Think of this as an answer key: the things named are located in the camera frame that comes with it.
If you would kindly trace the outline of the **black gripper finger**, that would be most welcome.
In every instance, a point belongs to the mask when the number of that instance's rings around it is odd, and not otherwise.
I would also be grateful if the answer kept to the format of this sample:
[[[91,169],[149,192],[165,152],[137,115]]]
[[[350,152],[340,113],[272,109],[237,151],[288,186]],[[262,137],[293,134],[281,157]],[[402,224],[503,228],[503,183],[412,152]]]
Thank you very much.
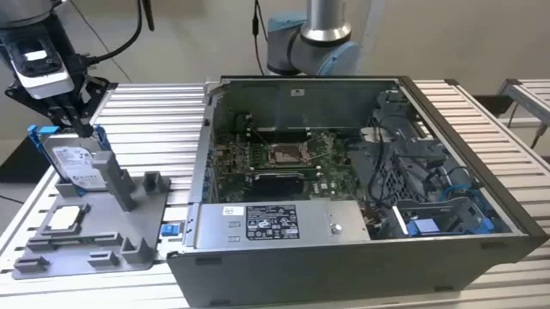
[[[74,117],[74,130],[81,137],[90,137],[93,135],[91,117],[95,114],[107,91],[109,80],[87,75],[78,94],[78,115]]]
[[[54,125],[70,127],[81,137],[87,137],[87,124],[83,122],[85,106],[78,91],[47,98],[34,98],[23,85],[15,82],[5,93],[9,98],[46,116]]]

